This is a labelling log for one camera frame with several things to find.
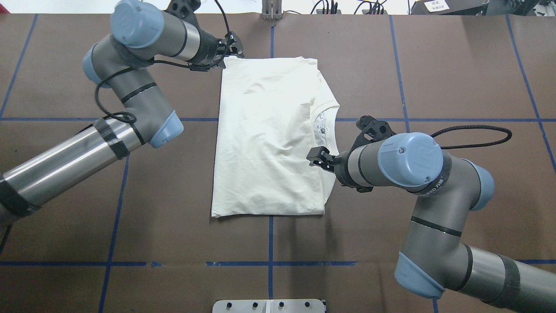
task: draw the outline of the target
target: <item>white paper sticker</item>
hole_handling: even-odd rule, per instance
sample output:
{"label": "white paper sticker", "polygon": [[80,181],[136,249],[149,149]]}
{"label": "white paper sticker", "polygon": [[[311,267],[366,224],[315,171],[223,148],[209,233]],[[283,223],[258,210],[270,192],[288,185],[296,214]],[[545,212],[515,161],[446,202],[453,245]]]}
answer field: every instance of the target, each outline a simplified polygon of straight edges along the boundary
{"label": "white paper sticker", "polygon": [[445,0],[434,0],[425,2],[425,6],[426,9],[429,10],[429,12],[438,12],[450,9]]}

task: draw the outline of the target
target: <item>red object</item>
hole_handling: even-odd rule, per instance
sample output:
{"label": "red object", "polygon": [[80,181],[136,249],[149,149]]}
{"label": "red object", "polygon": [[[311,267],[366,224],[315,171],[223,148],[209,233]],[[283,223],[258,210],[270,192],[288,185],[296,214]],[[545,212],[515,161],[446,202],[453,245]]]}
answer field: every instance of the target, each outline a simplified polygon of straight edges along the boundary
{"label": "red object", "polygon": [[9,13],[9,11],[4,8],[4,6],[0,3],[0,13]]}

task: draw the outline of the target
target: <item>white mounting plate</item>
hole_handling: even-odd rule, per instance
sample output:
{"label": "white mounting plate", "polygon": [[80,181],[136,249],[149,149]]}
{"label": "white mounting plate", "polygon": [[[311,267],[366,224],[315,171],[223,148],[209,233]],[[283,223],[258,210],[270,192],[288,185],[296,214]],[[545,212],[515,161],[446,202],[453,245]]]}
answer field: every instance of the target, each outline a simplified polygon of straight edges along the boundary
{"label": "white mounting plate", "polygon": [[326,313],[326,305],[318,299],[220,300],[212,313]]}

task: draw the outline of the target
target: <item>white bracket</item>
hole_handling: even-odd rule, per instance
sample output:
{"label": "white bracket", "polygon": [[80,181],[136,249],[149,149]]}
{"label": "white bracket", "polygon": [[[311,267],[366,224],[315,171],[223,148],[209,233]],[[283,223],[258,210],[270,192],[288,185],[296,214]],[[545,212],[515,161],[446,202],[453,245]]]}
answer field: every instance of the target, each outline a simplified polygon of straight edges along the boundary
{"label": "white bracket", "polygon": [[326,301],[318,299],[220,300],[212,313],[326,313]]}
{"label": "white bracket", "polygon": [[282,19],[282,0],[262,0],[262,19]]}

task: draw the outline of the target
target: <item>blue plastic cap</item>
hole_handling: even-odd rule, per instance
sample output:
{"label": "blue plastic cap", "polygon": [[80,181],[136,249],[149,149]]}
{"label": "blue plastic cap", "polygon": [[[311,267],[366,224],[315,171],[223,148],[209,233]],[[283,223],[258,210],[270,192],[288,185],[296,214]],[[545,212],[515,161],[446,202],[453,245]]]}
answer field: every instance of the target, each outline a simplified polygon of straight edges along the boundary
{"label": "blue plastic cap", "polygon": [[486,169],[475,165],[470,160],[464,160],[473,165],[479,175],[479,181],[481,182],[481,194],[479,196],[479,200],[477,200],[475,206],[470,209],[471,211],[477,211],[484,208],[485,205],[492,199],[492,196],[494,196],[494,178],[492,178],[492,175],[490,175]]}
{"label": "blue plastic cap", "polygon": [[386,139],[378,153],[384,176],[403,187],[418,187],[438,177],[444,158],[434,139],[423,133],[406,133]]}
{"label": "blue plastic cap", "polygon": [[[85,57],[83,58],[83,71],[85,72],[85,75],[87,75],[87,78],[92,80],[95,83],[95,85],[98,85],[98,83],[101,82],[101,79],[100,77],[98,77],[97,72],[93,67],[93,58],[92,58],[93,48],[95,46],[92,46],[92,48],[89,49],[89,52],[87,52],[87,54],[85,54]],[[104,84],[101,87],[110,88],[108,84]]]}
{"label": "blue plastic cap", "polygon": [[110,29],[117,41],[130,48],[152,45],[162,34],[164,17],[150,3],[122,0],[110,16]]}
{"label": "blue plastic cap", "polygon": [[413,263],[403,253],[399,253],[394,277],[403,288],[427,299],[440,299],[446,289]]}
{"label": "blue plastic cap", "polygon": [[172,111],[170,116],[166,119],[162,127],[156,132],[155,136],[151,139],[150,144],[158,148],[168,141],[174,139],[183,132],[183,124],[180,118],[177,117],[176,110]]}

